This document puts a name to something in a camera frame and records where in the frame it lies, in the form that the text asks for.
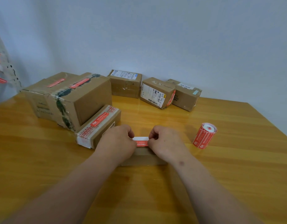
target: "barcode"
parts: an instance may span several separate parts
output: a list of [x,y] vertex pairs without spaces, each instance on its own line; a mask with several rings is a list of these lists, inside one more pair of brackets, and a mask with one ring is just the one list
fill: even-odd
[[151,99],[149,99],[149,101],[154,103],[155,105],[158,105],[158,103],[156,103],[155,101],[152,101]]

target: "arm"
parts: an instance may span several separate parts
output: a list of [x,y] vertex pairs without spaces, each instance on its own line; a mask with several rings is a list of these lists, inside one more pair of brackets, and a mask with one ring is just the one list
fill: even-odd
[[128,125],[107,130],[93,155],[3,224],[82,223],[104,181],[133,154],[136,148],[133,137]]
[[190,154],[178,132],[155,126],[148,143],[156,155],[171,164],[179,174],[200,223],[262,223]]

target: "forearm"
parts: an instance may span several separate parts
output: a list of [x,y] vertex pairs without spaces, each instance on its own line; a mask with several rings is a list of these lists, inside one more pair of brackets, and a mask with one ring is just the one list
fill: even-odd
[[193,156],[172,164],[183,181],[200,223],[262,223]]
[[93,154],[68,177],[4,223],[81,223],[114,169],[103,157]]

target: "white wall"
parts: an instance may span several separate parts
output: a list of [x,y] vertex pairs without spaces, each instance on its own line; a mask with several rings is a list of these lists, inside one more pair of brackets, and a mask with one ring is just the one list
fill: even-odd
[[24,85],[59,71],[173,78],[287,134],[287,0],[0,0]]

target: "small cardboard box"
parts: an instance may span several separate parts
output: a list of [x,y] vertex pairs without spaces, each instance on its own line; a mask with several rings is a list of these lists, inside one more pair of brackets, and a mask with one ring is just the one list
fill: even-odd
[[175,92],[175,84],[148,78],[142,81],[140,99],[157,108],[165,109],[171,105]]
[[57,124],[75,131],[104,105],[112,105],[110,80],[87,72],[45,98]]
[[117,126],[121,120],[121,110],[111,105],[105,105],[85,124],[77,129],[76,142],[87,148],[95,149],[104,132]]
[[202,90],[173,79],[169,79],[168,82],[175,84],[177,87],[172,104],[191,112]]
[[149,166],[149,165],[164,165],[167,164],[160,159],[149,147],[148,137],[134,137],[137,142],[137,148],[133,155],[121,164],[121,166]]
[[108,77],[111,82],[112,95],[139,97],[142,74],[112,70]]
[[25,94],[35,115],[39,118],[53,120],[45,95],[53,93],[59,85],[66,85],[68,80],[75,77],[77,75],[60,72],[24,88],[22,92]]

